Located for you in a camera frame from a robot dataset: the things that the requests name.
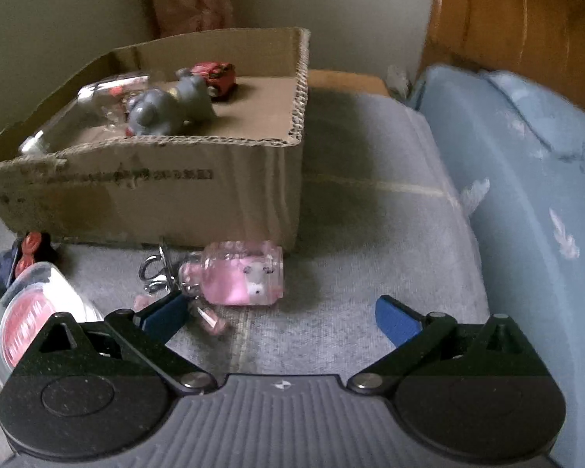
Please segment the blue floral bed sheet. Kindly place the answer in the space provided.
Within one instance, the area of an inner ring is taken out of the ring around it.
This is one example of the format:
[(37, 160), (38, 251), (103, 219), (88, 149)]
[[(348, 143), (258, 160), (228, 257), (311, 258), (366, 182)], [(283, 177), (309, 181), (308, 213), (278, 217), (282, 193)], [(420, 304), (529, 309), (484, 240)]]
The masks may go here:
[(566, 398), (554, 459), (585, 467), (585, 164), (553, 155), (482, 73), (437, 64), (409, 104), (470, 220), (490, 310), (515, 319)]

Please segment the brown cardboard box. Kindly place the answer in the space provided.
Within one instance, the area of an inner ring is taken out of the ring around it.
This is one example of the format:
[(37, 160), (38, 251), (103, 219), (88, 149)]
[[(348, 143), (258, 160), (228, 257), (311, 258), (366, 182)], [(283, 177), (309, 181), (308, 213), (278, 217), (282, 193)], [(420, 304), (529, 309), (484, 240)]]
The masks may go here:
[[(0, 133), (0, 218), (17, 232), (71, 242), (205, 246), (297, 239), (309, 31), (224, 28), (114, 49), (86, 64), (24, 122)], [(181, 135), (92, 128), (71, 147), (19, 145), (80, 88), (135, 71), (172, 77), (199, 61), (236, 67), (238, 89), (217, 118)]]

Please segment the red round caps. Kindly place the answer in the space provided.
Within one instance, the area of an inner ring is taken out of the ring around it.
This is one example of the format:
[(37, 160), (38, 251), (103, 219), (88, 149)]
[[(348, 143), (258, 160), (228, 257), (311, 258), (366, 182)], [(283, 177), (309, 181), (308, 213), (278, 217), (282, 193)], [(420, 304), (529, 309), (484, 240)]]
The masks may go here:
[(22, 274), (23, 271), (26, 271), (28, 267), (34, 265), (34, 254), (40, 248), (42, 241), (43, 236), (41, 232), (31, 231), (26, 234), (21, 243), (22, 256), (20, 256), (18, 263), (15, 265), (15, 278), (19, 277), (19, 275)]

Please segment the white wall socket plug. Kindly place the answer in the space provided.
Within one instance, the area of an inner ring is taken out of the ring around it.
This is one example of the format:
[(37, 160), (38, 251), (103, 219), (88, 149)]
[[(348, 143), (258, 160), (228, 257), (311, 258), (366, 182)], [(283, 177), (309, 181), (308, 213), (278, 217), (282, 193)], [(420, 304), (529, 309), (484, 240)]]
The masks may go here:
[(406, 100), (411, 87), (407, 71), (396, 64), (390, 64), (386, 69), (386, 88), (390, 95), (399, 100)]

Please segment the wooden bed headboard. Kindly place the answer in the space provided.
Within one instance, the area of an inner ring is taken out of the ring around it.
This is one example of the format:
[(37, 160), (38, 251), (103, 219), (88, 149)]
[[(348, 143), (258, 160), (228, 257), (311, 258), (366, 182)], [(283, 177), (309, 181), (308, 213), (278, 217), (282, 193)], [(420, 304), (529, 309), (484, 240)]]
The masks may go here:
[(509, 71), (585, 109), (585, 0), (433, 0), (419, 67)]

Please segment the glass bottle with yellow beads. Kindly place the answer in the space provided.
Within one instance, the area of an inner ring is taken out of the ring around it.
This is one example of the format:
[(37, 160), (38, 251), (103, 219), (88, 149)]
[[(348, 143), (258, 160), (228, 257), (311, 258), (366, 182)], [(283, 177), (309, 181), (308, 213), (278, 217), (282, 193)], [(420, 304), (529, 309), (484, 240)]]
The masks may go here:
[(21, 155), (43, 155), (71, 147), (89, 129), (105, 133), (126, 128), (129, 101), (151, 88), (153, 73), (107, 77), (79, 89), (76, 97), (19, 145)]

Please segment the clear case with red spool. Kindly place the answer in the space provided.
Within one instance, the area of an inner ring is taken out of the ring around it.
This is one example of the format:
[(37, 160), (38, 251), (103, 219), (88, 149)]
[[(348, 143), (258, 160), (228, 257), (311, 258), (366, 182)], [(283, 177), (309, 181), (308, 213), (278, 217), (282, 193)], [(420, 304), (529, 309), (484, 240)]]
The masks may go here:
[(52, 264), (36, 263), (22, 272), (0, 299), (0, 384), (40, 333), (49, 317), (68, 313), (77, 322), (102, 319)]

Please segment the pink bottle keychain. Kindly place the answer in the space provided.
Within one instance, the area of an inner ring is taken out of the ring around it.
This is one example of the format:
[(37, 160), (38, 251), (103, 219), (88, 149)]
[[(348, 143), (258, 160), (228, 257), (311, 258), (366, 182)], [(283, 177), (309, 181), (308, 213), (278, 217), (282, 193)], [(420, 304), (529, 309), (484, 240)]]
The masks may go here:
[[(270, 307), (283, 297), (284, 252), (270, 241), (226, 241), (188, 252), (174, 262), (166, 245), (160, 244), (158, 252), (141, 263), (138, 277), (149, 295), (165, 291), (193, 296), (190, 317), (216, 336), (227, 326), (217, 307)], [(142, 298), (135, 307), (143, 310), (152, 303)]]

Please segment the grey cartoon figure toy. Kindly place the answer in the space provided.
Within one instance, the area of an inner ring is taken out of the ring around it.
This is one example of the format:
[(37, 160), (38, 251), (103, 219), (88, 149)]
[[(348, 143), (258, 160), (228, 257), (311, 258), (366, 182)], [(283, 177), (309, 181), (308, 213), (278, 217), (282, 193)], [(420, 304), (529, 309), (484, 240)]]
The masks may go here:
[(187, 69), (176, 72), (169, 88), (152, 87), (132, 97), (126, 105), (128, 137), (179, 135), (185, 125), (200, 125), (217, 118), (202, 76)]

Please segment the blue floral pillow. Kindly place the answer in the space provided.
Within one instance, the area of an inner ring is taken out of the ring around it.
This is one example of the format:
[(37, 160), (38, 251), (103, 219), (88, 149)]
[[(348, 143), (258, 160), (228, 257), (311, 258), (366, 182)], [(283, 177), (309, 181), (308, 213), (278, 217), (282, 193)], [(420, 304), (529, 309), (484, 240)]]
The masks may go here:
[(482, 73), (553, 155), (585, 164), (585, 110), (557, 92), (508, 71)]

